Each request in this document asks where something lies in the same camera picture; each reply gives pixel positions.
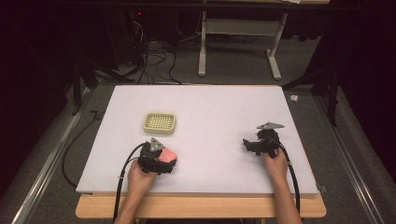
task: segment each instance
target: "white tabletop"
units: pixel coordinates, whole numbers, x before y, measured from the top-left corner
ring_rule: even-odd
[[[146,134],[149,112],[176,115],[172,135]],[[151,192],[273,193],[262,158],[242,139],[258,141],[268,121],[289,153],[302,194],[318,193],[316,181],[278,86],[118,86],[96,135],[77,192],[115,192],[131,151],[155,137],[178,155],[172,174],[159,175]],[[290,174],[290,190],[294,192]],[[126,191],[124,180],[122,191]]]

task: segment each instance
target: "white metal frame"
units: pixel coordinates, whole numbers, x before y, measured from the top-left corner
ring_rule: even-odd
[[[279,45],[280,37],[286,24],[287,13],[283,13],[280,21],[239,21],[239,20],[219,20],[208,19],[206,12],[202,13],[201,49],[199,53],[198,76],[206,75],[206,34],[227,34],[227,35],[266,35],[274,36],[274,44],[266,51],[268,62],[275,80],[280,80],[279,69],[277,67],[275,53]]]

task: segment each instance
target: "pink sponge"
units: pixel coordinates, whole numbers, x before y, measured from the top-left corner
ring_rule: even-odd
[[[177,155],[173,153],[168,148],[164,148],[163,152],[161,153],[160,157],[158,158],[159,161],[163,162],[170,162],[177,159]]]

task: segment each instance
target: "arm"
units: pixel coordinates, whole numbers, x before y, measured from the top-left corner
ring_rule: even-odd
[[[137,161],[133,161],[128,173],[128,193],[119,211],[115,224],[134,223],[134,214],[154,181],[155,173],[145,174]]]
[[[277,152],[275,158],[271,158],[268,153],[262,153],[265,167],[274,185],[276,221],[278,224],[303,223],[286,180],[288,162],[282,149],[279,148]]]

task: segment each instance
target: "small plastic basket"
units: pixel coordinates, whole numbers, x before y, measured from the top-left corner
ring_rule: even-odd
[[[148,113],[143,124],[145,133],[171,135],[175,132],[176,117],[173,114]]]

